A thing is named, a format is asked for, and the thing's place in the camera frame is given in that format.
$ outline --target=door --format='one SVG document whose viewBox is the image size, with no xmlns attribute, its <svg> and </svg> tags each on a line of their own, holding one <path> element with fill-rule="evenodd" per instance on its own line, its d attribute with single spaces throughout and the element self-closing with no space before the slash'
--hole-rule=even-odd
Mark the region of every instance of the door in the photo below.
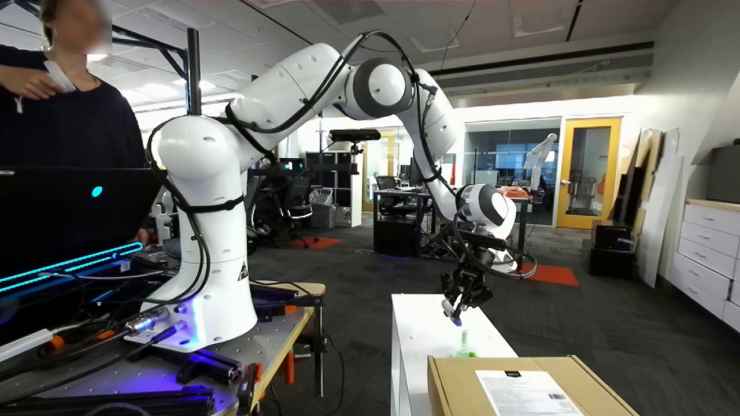
<svg viewBox="0 0 740 416">
<path fill-rule="evenodd" d="M 593 229 L 615 204 L 619 118 L 567 120 L 555 226 Z"/>
</svg>

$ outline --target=laptop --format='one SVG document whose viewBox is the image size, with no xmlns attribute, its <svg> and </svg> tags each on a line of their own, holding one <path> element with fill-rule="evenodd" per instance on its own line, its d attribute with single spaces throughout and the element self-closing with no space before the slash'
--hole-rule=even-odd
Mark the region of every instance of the laptop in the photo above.
<svg viewBox="0 0 740 416">
<path fill-rule="evenodd" d="M 0 345 L 76 319 L 91 288 L 70 274 L 142 251 L 158 191 L 150 168 L 0 167 Z"/>
<path fill-rule="evenodd" d="M 41 281 L 41 270 L 134 254 L 158 191 L 150 168 L 0 167 L 0 295 Z"/>
</svg>

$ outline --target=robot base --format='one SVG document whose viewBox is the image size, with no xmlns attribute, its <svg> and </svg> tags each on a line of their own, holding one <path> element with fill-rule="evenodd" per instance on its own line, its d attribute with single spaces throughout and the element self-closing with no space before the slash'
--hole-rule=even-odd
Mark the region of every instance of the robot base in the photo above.
<svg viewBox="0 0 740 416">
<path fill-rule="evenodd" d="M 174 291 L 174 278 L 170 284 L 160 286 L 153 297 L 171 297 L 178 291 Z M 175 333 L 162 343 L 158 343 L 158 348 L 170 348 L 178 354 L 192 354 L 212 345 L 223 345 L 229 340 L 236 340 L 245 333 L 249 333 L 257 326 L 257 311 L 249 295 L 249 279 L 239 279 L 236 284 L 229 284 L 227 291 L 208 291 L 204 288 L 199 295 L 195 295 L 187 302 L 180 304 L 166 304 L 164 316 L 150 319 L 143 324 L 143 328 L 137 336 L 129 336 L 126 340 L 137 345 L 149 345 L 156 336 L 166 331 L 170 326 L 175 326 Z"/>
</svg>

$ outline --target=white table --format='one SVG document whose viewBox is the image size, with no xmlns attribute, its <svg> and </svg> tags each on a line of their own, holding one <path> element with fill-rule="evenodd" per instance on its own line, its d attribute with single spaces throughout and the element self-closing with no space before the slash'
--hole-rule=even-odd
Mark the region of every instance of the white table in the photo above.
<svg viewBox="0 0 740 416">
<path fill-rule="evenodd" d="M 467 331 L 469 348 L 481 358 L 518 358 L 501 333 L 478 310 L 463 311 L 463 326 L 442 311 L 442 294 L 393 294 L 390 413 L 427 416 L 427 358 L 456 356 Z"/>
</svg>

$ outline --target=person's arm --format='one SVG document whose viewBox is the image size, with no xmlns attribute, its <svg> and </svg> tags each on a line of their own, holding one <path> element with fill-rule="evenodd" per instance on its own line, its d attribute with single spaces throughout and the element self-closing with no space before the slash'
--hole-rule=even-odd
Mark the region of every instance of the person's arm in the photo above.
<svg viewBox="0 0 740 416">
<path fill-rule="evenodd" d="M 47 72 L 0 64 L 0 88 L 26 100 L 51 100 L 62 92 Z"/>
<path fill-rule="evenodd" d="M 47 72 L 44 55 L 0 44 L 0 88 L 26 100 L 49 100 L 61 92 Z"/>
</svg>

